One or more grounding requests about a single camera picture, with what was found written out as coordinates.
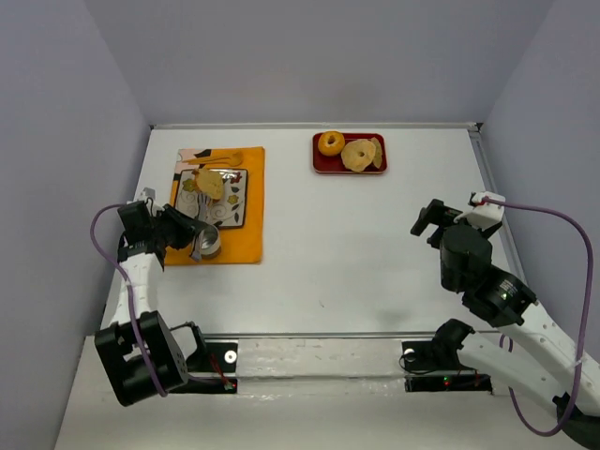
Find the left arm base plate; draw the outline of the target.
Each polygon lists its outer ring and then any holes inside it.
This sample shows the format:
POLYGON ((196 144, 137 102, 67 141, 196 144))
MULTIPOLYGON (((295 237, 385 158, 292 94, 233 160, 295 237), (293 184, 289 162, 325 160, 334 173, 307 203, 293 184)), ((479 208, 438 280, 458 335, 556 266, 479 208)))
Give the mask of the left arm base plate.
POLYGON ((189 381, 178 392, 197 395, 236 394, 238 342, 208 340, 206 346, 206 353, 196 350, 187 357, 187 369, 194 381, 189 381))

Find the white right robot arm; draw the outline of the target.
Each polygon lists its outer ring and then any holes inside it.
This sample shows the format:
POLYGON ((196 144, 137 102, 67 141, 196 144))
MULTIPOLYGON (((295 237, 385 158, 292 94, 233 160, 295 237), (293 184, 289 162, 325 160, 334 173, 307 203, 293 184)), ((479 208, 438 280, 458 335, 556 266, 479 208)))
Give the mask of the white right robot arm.
POLYGON ((474 192, 469 205, 462 212, 434 199, 420 210, 411 233, 419 236, 435 226, 427 243, 440 253, 442 287, 500 332, 500 341, 492 344, 465 322, 450 319, 431 340, 405 348, 400 366, 412 376, 446 369, 487 374, 505 384, 510 396, 522 394, 554 415, 552 429, 529 426, 529 431, 547 437, 562 432, 586 449, 598 448, 599 364, 585 351, 594 266, 588 234, 566 214, 548 211, 577 230, 587 256, 579 329, 571 339, 521 279, 492 262, 489 239, 502 227, 509 202, 492 192, 474 192))

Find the brown bread slice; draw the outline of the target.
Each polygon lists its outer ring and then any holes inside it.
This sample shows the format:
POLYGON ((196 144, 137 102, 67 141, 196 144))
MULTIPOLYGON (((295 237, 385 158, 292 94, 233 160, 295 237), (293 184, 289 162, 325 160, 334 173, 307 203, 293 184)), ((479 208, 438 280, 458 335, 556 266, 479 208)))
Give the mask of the brown bread slice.
POLYGON ((196 189, 214 201, 219 201, 224 193, 224 183, 219 172, 200 168, 194 173, 196 189))

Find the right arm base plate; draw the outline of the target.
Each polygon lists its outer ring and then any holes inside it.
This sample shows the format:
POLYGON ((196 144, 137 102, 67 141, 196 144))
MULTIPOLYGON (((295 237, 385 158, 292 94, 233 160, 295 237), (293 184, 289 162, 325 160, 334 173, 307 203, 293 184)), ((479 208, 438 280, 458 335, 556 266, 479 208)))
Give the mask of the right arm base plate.
POLYGON ((489 375, 462 365, 432 340, 403 341, 398 364, 407 393, 493 392, 489 375))

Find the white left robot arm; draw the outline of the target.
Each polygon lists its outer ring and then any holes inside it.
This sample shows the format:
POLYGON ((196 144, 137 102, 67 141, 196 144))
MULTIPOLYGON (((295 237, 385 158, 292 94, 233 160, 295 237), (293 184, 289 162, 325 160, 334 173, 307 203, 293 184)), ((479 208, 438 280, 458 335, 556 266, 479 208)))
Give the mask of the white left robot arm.
POLYGON ((165 398, 190 382, 191 376, 173 330, 152 305, 156 281, 164 271, 169 248, 182 249, 203 235, 206 225, 165 204, 145 188, 133 202, 101 208, 90 225, 96 251, 121 277, 120 291, 109 324, 94 335, 95 348, 118 402, 131 406, 142 400, 165 398), (117 250, 110 254, 96 237, 100 216, 116 210, 123 225, 117 250))

